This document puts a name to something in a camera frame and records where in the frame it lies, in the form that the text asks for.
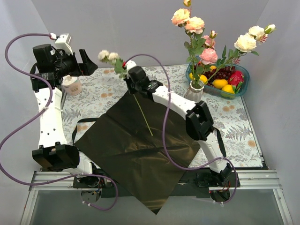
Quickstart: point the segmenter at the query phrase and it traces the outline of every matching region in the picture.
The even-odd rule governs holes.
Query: fruit basket
[[[236,97],[239,97],[239,96],[242,96],[243,94],[245,94],[247,87],[248,87],[248,82],[250,79],[249,72],[244,67],[241,67],[241,66],[235,65],[235,64],[234,64],[234,66],[235,66],[236,71],[240,71],[244,75],[244,82],[240,88],[240,91],[237,94],[232,94],[232,93],[229,93],[226,91],[222,91],[220,89],[217,89],[217,88],[214,88],[213,86],[208,86],[208,85],[204,86],[204,92],[215,95],[215,96],[219,96],[222,98],[226,98],[226,99],[234,99]],[[191,73],[191,69],[188,66],[187,70],[186,70],[186,78],[188,79],[188,82],[191,81],[191,78],[189,77],[190,73]]]

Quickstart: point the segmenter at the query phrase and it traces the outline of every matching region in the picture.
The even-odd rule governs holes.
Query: wall
[[[28,32],[48,33],[30,0],[0,0],[0,139],[38,111],[29,77],[14,71],[4,60],[6,44],[17,35]],[[29,71],[34,63],[32,47],[48,43],[45,37],[27,37],[16,42],[9,57],[16,66]],[[39,122],[24,128],[6,142],[0,160],[9,173],[30,182],[39,166],[33,161],[31,151],[38,147]],[[11,181],[0,172],[0,218],[3,225],[16,225],[21,221],[28,196],[28,186]]]
[[[277,169],[294,224],[300,224],[300,2],[270,0],[258,25],[277,31],[244,60],[251,80],[245,100],[267,164]]]
[[[192,14],[206,22],[207,34],[211,29],[219,34],[216,47],[222,54],[224,45],[233,47],[238,36],[256,24],[267,1],[230,0],[228,4],[222,0],[194,0]],[[164,65],[183,64],[188,57],[183,46],[188,37],[171,23],[174,12],[184,7],[182,0],[32,2],[50,32],[70,33],[73,50],[85,48],[95,62],[102,49],[118,52],[124,59],[137,53],[152,54]],[[156,65],[145,57],[136,61],[140,65]]]

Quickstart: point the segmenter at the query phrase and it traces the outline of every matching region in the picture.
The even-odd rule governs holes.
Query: yellow lemon
[[[225,85],[222,90],[234,94],[233,87],[230,84]]]
[[[189,78],[191,78],[192,80],[195,79],[195,78],[193,78],[193,74],[192,73],[189,74]]]
[[[203,83],[206,83],[207,82],[207,78],[205,75],[201,75],[200,76],[200,81],[202,81]]]
[[[213,69],[216,69],[216,68],[217,68],[216,66],[211,66],[210,70],[212,71]]]
[[[222,89],[227,84],[227,80],[225,79],[216,79],[212,82],[212,85],[214,85],[214,87],[218,89]]]

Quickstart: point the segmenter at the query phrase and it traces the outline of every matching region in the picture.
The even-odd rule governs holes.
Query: floral tablecloth
[[[170,77],[171,89],[183,96],[188,88],[185,78],[186,65],[166,66]],[[167,84],[161,67],[144,68],[150,79]],[[62,117],[66,139],[72,144],[72,132],[82,118],[99,117],[112,107],[127,91],[125,82],[119,79],[111,68],[99,68],[91,76],[80,77],[82,92],[77,96],[67,96]],[[237,167],[261,167],[261,159],[255,139],[240,97],[227,100],[204,93],[205,101],[214,119],[214,126],[221,131],[227,157]],[[80,138],[92,123],[78,125],[76,140]],[[200,149],[191,167],[207,162]]]

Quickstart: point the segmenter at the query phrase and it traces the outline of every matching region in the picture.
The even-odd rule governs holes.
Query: white vase
[[[196,89],[192,87],[192,81],[189,83],[189,87],[187,89],[186,94],[184,97],[188,100],[194,101],[194,102],[200,102],[203,89],[204,89],[204,83],[202,81],[199,81],[199,84],[202,86],[200,89]]]

